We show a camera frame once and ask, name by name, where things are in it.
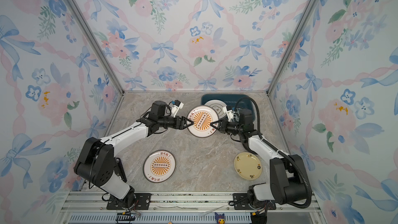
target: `vent grille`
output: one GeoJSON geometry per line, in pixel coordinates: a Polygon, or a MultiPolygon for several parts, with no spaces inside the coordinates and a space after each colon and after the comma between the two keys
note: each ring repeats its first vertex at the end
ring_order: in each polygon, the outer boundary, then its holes
{"type": "MultiPolygon", "coordinates": [[[[132,223],[151,223],[151,224],[165,224],[172,222],[178,223],[215,223],[214,213],[199,217],[201,213],[142,213],[141,217],[136,218],[132,223]]],[[[128,223],[123,221],[128,216],[117,216],[116,213],[73,213],[69,223],[85,224],[85,223],[128,223]]],[[[225,222],[234,224],[251,223],[250,213],[225,213],[225,222]]]]}

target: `orange sunburst pattern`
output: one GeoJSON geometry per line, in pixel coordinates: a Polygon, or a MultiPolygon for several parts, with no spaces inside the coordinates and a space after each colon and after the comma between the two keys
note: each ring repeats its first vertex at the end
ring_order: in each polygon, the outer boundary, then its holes
{"type": "Polygon", "coordinates": [[[212,122],[212,117],[206,111],[197,112],[192,119],[193,126],[199,131],[207,130],[212,122]]]}
{"type": "Polygon", "coordinates": [[[170,170],[170,159],[163,156],[155,158],[152,161],[151,170],[152,173],[154,173],[157,176],[166,174],[170,170]]]}

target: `yellow plate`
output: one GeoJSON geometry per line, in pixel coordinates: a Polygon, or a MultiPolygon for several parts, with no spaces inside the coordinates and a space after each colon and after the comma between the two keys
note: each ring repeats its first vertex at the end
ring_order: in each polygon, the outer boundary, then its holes
{"type": "Polygon", "coordinates": [[[235,157],[234,167],[236,173],[247,180],[257,179],[263,171],[260,159],[250,152],[239,153],[235,157]]]}

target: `plate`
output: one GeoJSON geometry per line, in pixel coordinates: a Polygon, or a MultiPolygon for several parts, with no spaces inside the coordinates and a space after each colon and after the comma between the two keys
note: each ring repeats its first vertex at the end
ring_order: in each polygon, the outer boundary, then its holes
{"type": "Polygon", "coordinates": [[[234,167],[236,173],[247,180],[257,179],[263,171],[260,159],[250,152],[239,153],[235,157],[234,167]]]}
{"type": "Polygon", "coordinates": [[[226,112],[222,110],[223,107],[226,107],[226,104],[223,101],[211,100],[206,102],[205,105],[213,108],[217,112],[219,119],[226,116],[226,112]]]}
{"type": "Polygon", "coordinates": [[[211,122],[218,120],[217,112],[209,106],[198,106],[192,109],[187,118],[193,121],[193,125],[188,127],[192,135],[199,138],[206,138],[213,135],[217,129],[210,126],[211,122]]]}
{"type": "Polygon", "coordinates": [[[160,150],[150,154],[142,168],[145,178],[153,183],[169,179],[176,169],[176,159],[168,151],[160,150]]]}

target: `black metal plate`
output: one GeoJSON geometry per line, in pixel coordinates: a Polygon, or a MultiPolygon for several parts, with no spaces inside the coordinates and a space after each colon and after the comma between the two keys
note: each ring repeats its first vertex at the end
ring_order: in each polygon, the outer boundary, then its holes
{"type": "MultiPolygon", "coordinates": [[[[135,210],[148,210],[150,204],[151,193],[134,193],[138,202],[135,206],[135,210]]],[[[121,206],[117,205],[114,196],[109,197],[108,205],[106,206],[107,210],[125,210],[121,206]]]]}
{"type": "MultiPolygon", "coordinates": [[[[243,198],[246,198],[248,195],[247,195],[247,193],[234,193],[234,194],[232,194],[232,196],[234,197],[234,202],[237,202],[243,198]]],[[[249,199],[243,200],[240,203],[236,204],[234,206],[234,209],[235,210],[253,210],[249,206],[249,199]]],[[[268,209],[276,210],[276,204],[272,202],[268,209]]]]}

